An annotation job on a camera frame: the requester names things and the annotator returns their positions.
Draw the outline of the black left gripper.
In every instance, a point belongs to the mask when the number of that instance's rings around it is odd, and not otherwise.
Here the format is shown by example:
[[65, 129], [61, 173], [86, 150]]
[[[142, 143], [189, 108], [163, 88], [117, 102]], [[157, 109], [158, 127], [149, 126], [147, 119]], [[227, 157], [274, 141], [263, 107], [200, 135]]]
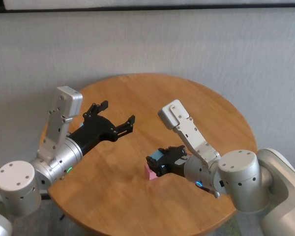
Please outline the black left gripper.
[[136, 118], [134, 115], [116, 127], [108, 119], [98, 115], [108, 108], [108, 104], [107, 100], [100, 104], [92, 103], [89, 109], [83, 113], [83, 125], [68, 136], [78, 145], [83, 155], [102, 141], [115, 142], [133, 132]]

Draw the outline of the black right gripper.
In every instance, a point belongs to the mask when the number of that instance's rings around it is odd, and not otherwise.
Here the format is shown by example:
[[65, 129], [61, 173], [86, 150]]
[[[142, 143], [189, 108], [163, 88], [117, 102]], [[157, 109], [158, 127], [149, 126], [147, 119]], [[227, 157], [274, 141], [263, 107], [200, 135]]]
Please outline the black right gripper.
[[159, 151], [161, 152], [161, 165], [156, 159], [147, 157], [148, 167], [156, 176], [161, 177], [172, 173], [184, 177], [184, 165], [189, 158], [185, 146], [160, 148]]

